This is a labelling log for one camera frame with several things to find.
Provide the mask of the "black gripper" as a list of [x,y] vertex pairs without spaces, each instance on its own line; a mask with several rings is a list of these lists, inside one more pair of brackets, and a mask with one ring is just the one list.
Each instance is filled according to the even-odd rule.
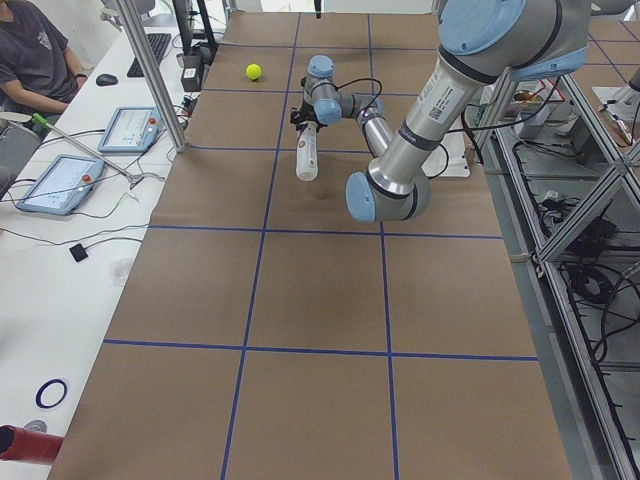
[[308,124],[311,124],[316,131],[320,130],[320,123],[316,117],[314,107],[306,100],[302,100],[299,108],[291,108],[290,123],[295,126],[297,131],[303,131]]

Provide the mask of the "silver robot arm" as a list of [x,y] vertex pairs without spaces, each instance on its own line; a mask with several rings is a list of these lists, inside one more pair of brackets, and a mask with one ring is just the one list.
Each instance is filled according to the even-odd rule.
[[347,180],[351,216],[375,223],[420,215],[431,193],[423,165],[468,101],[503,72],[526,81],[579,69],[590,15],[587,1],[447,2],[439,16],[435,69],[397,130],[388,126],[377,99],[339,91],[331,58],[313,56],[301,81],[302,105],[291,113],[298,132],[297,177],[312,181],[318,174],[317,131],[352,119],[373,158]]

